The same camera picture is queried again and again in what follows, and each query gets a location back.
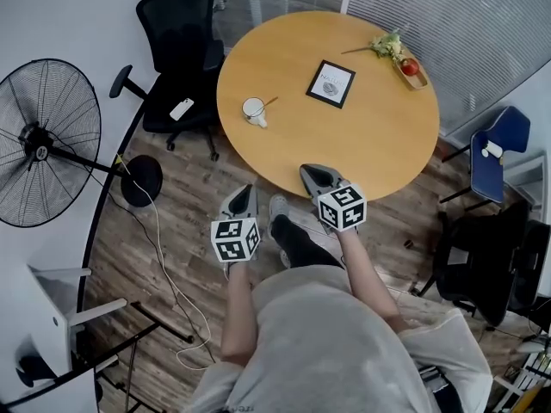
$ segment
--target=red apple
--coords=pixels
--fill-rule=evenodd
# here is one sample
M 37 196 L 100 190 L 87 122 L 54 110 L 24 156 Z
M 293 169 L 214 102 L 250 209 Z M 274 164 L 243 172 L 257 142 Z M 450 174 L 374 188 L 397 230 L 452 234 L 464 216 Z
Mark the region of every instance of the red apple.
M 413 77 L 419 72 L 419 64 L 414 59 L 402 59 L 399 68 L 408 76 Z

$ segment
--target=black pants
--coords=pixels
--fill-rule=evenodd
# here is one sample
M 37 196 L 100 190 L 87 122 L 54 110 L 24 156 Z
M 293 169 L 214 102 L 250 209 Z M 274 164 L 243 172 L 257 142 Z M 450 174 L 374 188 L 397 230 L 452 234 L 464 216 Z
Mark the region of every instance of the black pants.
M 291 222 L 287 216 L 279 215 L 274 219 L 272 236 L 287 254 L 291 268 L 309 265 L 342 267 L 335 257 L 315 244 L 308 233 Z

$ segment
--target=white cloth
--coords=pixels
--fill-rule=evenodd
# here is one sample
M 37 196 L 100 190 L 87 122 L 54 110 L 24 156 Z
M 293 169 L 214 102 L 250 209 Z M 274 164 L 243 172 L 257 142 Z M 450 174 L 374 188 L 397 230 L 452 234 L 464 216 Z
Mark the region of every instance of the white cloth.
M 454 384 L 465 413 L 484 411 L 492 375 L 457 309 L 397 336 L 351 295 L 346 272 L 334 266 L 274 275 L 253 299 L 255 354 L 245 368 L 213 364 L 187 411 L 438 412 L 418 374 L 429 364 Z

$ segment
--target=white cable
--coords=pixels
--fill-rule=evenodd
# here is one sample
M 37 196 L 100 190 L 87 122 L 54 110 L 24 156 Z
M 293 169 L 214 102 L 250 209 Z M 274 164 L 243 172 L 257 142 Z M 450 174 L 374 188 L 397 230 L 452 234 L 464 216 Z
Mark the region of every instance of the white cable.
M 130 173 L 130 171 L 128 170 L 128 167 L 127 165 L 124 163 L 124 161 L 122 160 L 122 157 L 119 157 L 121 163 L 122 163 L 122 166 L 124 167 L 124 170 L 127 171 L 127 173 L 131 176 L 132 173 Z M 168 272 L 166 272 L 166 268 L 164 267 L 164 256 L 163 256 L 163 250 L 161 248 L 161 226 L 158 222 L 158 210 L 157 210 L 157 207 L 155 206 L 155 203 L 153 202 L 153 199 L 152 197 L 149 195 L 149 193 L 147 193 L 147 191 L 145 191 L 140 185 L 138 185 L 138 183 L 136 183 L 136 181 L 133 180 L 133 183 L 136 187 L 138 187 L 140 190 L 142 190 L 146 195 L 147 197 L 149 198 L 149 200 L 151 201 L 152 205 L 153 205 L 153 209 L 155 210 L 155 216 L 157 218 L 157 244 L 158 244 L 158 251 L 159 251 L 159 256 L 160 256 L 160 260 L 161 260 L 161 268 L 163 269 L 163 272 L 164 272 L 164 275 L 166 275 L 166 278 L 168 279 L 170 285 L 178 291 L 178 293 L 180 295 L 182 295 L 186 301 L 191 305 L 191 307 L 193 307 L 196 311 L 198 311 L 201 316 L 203 317 L 203 320 L 205 321 L 205 326 L 207 326 L 207 331 L 208 331 L 208 337 L 205 341 L 203 341 L 201 344 L 199 344 L 198 346 L 193 346 L 193 347 L 190 347 L 190 348 L 183 348 L 182 350 L 179 350 L 178 352 L 176 352 L 176 359 L 178 360 L 178 362 L 180 364 L 182 364 L 184 367 L 188 368 L 189 370 L 205 370 L 207 369 L 208 367 L 189 367 L 187 365 L 185 365 L 181 360 L 180 360 L 180 354 L 184 353 L 184 352 L 189 352 L 190 350 L 195 350 L 197 348 L 201 348 L 203 347 L 205 344 L 207 344 L 211 338 L 212 338 L 212 335 L 211 335 L 211 331 L 210 331 L 210 326 L 208 325 L 208 321 L 207 321 L 207 318 L 205 317 L 205 314 L 203 314 L 203 312 L 201 312 L 201 310 L 196 306 L 194 305 L 188 298 L 188 296 L 183 293 L 182 291 L 180 291 L 179 287 L 176 285 L 176 283 L 171 279 L 171 277 L 169 276 Z

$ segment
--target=fan base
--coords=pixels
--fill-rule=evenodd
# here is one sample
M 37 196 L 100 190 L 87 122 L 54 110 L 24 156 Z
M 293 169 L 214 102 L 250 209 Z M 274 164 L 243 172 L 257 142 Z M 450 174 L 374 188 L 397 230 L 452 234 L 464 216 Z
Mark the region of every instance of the fan base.
M 151 201 L 133 181 L 136 181 L 155 200 L 163 186 L 161 165 L 151 156 L 140 155 L 127 163 L 127 167 L 132 177 L 121 179 L 122 196 L 133 207 L 147 207 Z

